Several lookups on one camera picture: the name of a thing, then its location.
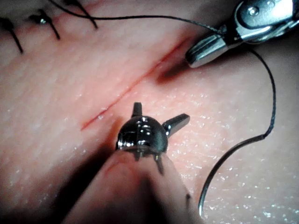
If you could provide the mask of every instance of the black suture thread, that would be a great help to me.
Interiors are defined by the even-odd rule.
[[[52,30],[54,31],[54,33],[56,35],[56,38],[58,40],[60,40],[60,35],[59,35],[58,31],[56,30],[56,28],[55,28],[55,26],[54,26],[54,24],[52,22],[50,22],[50,26],[52,27]]]
[[[46,20],[47,23],[50,24],[52,30],[54,31],[54,33],[55,33],[55,35],[56,35],[56,38],[57,38],[58,40],[60,40],[60,35],[59,35],[58,31],[56,30],[56,28],[55,28],[55,26],[54,26],[54,24],[53,24],[53,22],[52,22],[52,19],[51,19],[51,18],[45,13],[45,11],[43,11],[42,9],[39,9],[39,12],[41,13],[41,17],[42,17],[44,20]]]
[[[90,16],[90,14],[84,9],[84,7],[81,5],[80,2],[78,2],[77,0],[65,0],[64,1],[66,4],[69,4],[69,5],[75,5],[77,7],[79,7],[81,9],[81,11],[86,15],[88,16],[89,20],[93,23],[93,26],[95,29],[98,29],[98,25],[97,23],[95,22],[95,20]]]
[[[93,20],[129,20],[129,19],[145,19],[145,18],[160,18],[160,19],[171,19],[171,20],[178,20],[178,21],[183,21],[183,22],[188,22],[197,26],[201,26],[204,28],[207,28],[211,31],[213,31],[214,33],[223,35],[224,33],[221,32],[218,29],[215,29],[211,26],[208,26],[206,24],[202,24],[196,21],[192,21],[192,20],[187,20],[187,19],[182,19],[179,17],[175,17],[175,16],[168,16],[168,15],[132,15],[132,16],[120,16],[120,17],[93,17],[93,16],[86,16],[86,15],[79,15],[77,13],[73,13],[70,10],[67,10],[65,8],[63,8],[62,6],[60,6],[59,4],[57,4],[56,2],[54,2],[53,0],[48,0],[49,2],[51,2],[53,5],[55,5],[57,8],[61,9],[62,11],[74,15],[76,17],[80,17],[80,18],[85,18],[85,19],[93,19]]]
[[[17,46],[18,46],[18,48],[19,48],[19,50],[20,50],[20,53],[23,54],[23,53],[24,53],[24,50],[23,50],[23,48],[22,48],[22,46],[21,46],[21,44],[20,44],[20,41],[19,41],[18,37],[16,36],[16,34],[14,33],[14,31],[13,31],[12,29],[9,30],[9,32],[10,32],[10,34],[13,36],[14,41],[15,41],[15,43],[17,44]]]
[[[14,25],[13,25],[13,23],[9,19],[7,19],[7,18],[1,18],[1,17],[0,17],[0,23],[2,23],[2,27],[5,30],[7,30],[11,34],[11,36],[13,36],[13,39],[14,39],[16,45],[18,46],[20,53],[23,54],[24,50],[23,50],[23,48],[22,48],[22,46],[20,44],[20,41],[19,41],[18,37],[14,33]]]
[[[250,53],[252,53],[253,55],[255,55],[264,65],[264,67],[266,68],[270,80],[271,80],[271,85],[272,85],[272,92],[273,92],[273,107],[272,107],[272,115],[271,115],[271,121],[270,121],[270,125],[267,129],[267,131],[264,134],[252,137],[250,139],[244,140],[238,144],[236,144],[235,146],[233,146],[231,149],[229,149],[215,164],[215,166],[212,168],[211,172],[209,173],[208,177],[206,178],[206,181],[204,183],[202,192],[200,194],[200,198],[199,198],[199,203],[198,203],[198,209],[199,209],[199,215],[201,217],[203,217],[203,207],[204,207],[204,201],[205,201],[205,197],[206,197],[206,193],[207,190],[209,188],[209,185],[214,177],[214,175],[216,174],[217,170],[220,168],[220,166],[225,162],[225,160],[230,157],[235,151],[237,151],[239,148],[242,148],[248,144],[257,142],[257,141],[261,141],[264,140],[272,131],[273,127],[274,127],[274,123],[275,123],[275,114],[276,114],[276,87],[275,87],[275,82],[274,82],[274,78],[272,75],[272,72],[270,71],[268,65],[266,64],[266,62],[263,60],[263,58],[253,49],[248,48],[247,49]]]

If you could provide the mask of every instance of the stitch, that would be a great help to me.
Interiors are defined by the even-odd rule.
[[[8,18],[0,17],[0,24],[1,24],[3,29],[7,30],[11,34],[11,36],[13,36],[13,39],[14,39],[16,45],[18,46],[18,48],[20,50],[20,53],[23,54],[23,52],[24,52],[23,48],[20,44],[20,41],[19,41],[18,37],[14,33],[13,23]]]
[[[92,22],[92,24],[94,25],[95,29],[98,29],[98,25],[96,24],[96,22],[94,21],[94,19],[90,16],[90,14],[84,9],[84,7],[81,5],[80,2],[78,2],[77,0],[64,0],[64,3],[68,6],[68,5],[74,5],[77,6],[81,9],[81,11],[89,17],[90,21]]]
[[[52,19],[42,9],[39,9],[39,12],[40,12],[40,15],[31,15],[31,16],[29,16],[29,19],[31,19],[32,21],[34,21],[37,24],[43,25],[43,24],[48,23],[51,26],[51,28],[53,29],[53,31],[56,35],[56,38],[58,40],[60,40],[60,35],[57,32],[54,24],[52,23]]]

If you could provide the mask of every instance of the skin surface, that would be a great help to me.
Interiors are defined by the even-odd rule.
[[[236,4],[222,2],[95,0],[83,5],[95,16],[162,14],[216,26]],[[134,102],[142,102],[144,115],[161,123],[184,112],[191,116],[190,123],[170,138],[167,156],[190,191],[192,208],[216,161],[234,144],[267,129],[271,85],[253,55],[235,49],[197,69],[184,62],[188,48],[207,32],[203,28],[140,19],[98,21],[99,29],[94,30],[88,20],[59,10],[48,13],[56,15],[53,23],[60,41],[49,26],[20,22],[15,30],[25,50],[20,55],[11,36],[0,34],[0,216],[4,221],[61,221],[81,195],[67,218],[71,220],[78,209],[88,216],[85,205],[101,194],[100,189],[93,191],[102,169],[97,172],[114,151],[117,133],[130,118]],[[206,223],[298,223],[297,41],[294,32],[255,47],[277,85],[275,128],[266,140],[240,149],[220,168],[206,197]],[[150,172],[148,160],[140,164]],[[123,180],[116,175],[116,181]],[[169,191],[168,197],[162,197],[159,188],[149,187],[146,192],[160,195],[162,204],[182,208],[186,202],[179,197],[186,192],[179,179],[173,184],[180,190]],[[120,191],[125,195],[130,189]],[[96,200],[96,205],[110,202]]]

